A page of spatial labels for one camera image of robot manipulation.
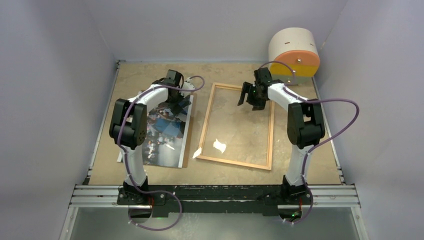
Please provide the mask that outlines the light wooden picture frame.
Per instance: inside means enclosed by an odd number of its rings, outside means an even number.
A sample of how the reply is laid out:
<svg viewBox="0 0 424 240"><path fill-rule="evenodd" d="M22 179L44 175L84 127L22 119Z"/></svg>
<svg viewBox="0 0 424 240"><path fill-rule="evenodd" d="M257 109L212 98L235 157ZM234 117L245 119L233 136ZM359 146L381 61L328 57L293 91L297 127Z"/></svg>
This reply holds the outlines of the light wooden picture frame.
<svg viewBox="0 0 424 240"><path fill-rule="evenodd" d="M213 83L196 157L217 163L270 171L273 161L275 104L252 111L237 106L242 88Z"/></svg>

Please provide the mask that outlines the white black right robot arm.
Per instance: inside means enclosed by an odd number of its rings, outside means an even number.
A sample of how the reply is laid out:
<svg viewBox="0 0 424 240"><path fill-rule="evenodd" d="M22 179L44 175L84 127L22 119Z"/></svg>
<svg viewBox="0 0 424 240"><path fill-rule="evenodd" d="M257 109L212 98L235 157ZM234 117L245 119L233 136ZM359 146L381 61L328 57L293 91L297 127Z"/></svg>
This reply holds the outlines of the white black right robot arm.
<svg viewBox="0 0 424 240"><path fill-rule="evenodd" d="M321 105L309 100L273 79L268 68L254 71L254 83L244 82L238 105L247 102L254 111L264 110L268 101L273 101L287 111L286 132L292 144L291 158L283 176L282 200L294 203L300 195L307 193L306 176L310 157L309 151L325 136L324 117Z"/></svg>

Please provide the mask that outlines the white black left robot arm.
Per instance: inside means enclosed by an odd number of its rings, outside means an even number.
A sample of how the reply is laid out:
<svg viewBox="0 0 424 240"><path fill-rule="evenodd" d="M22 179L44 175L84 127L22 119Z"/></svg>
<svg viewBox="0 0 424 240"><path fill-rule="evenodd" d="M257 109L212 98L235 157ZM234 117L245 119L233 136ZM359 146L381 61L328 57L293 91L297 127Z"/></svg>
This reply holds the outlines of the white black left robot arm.
<svg viewBox="0 0 424 240"><path fill-rule="evenodd" d="M179 114L198 90L191 78L183 79L176 70L168 70L165 77L157 79L135 97L115 101L109 127L109 136L119 147L126 177L123 192L138 205L146 203L149 195L148 177L144 170L142 144L148 135L148 113L160 104L166 104Z"/></svg>

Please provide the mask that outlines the round white drawer cabinet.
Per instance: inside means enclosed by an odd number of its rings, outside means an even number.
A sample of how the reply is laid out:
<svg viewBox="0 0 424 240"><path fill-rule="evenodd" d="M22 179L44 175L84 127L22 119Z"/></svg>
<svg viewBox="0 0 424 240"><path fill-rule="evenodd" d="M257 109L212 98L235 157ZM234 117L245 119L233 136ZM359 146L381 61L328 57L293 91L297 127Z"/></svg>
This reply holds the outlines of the round white drawer cabinet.
<svg viewBox="0 0 424 240"><path fill-rule="evenodd" d="M300 27L282 29L272 37L268 60L273 78L293 85L310 81L321 63L312 32Z"/></svg>

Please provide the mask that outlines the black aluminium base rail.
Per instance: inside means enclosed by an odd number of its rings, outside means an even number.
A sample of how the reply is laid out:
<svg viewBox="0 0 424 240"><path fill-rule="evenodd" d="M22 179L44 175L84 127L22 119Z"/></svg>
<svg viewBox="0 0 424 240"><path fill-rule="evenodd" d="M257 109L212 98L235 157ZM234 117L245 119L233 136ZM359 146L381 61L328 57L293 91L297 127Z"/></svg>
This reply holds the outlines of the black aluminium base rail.
<svg viewBox="0 0 424 240"><path fill-rule="evenodd" d="M169 214L261 214L298 218L310 207L360 206L353 185L312 185L310 193L289 196L279 185L151 185L147 196L118 185L77 185L70 207L145 210L154 218Z"/></svg>

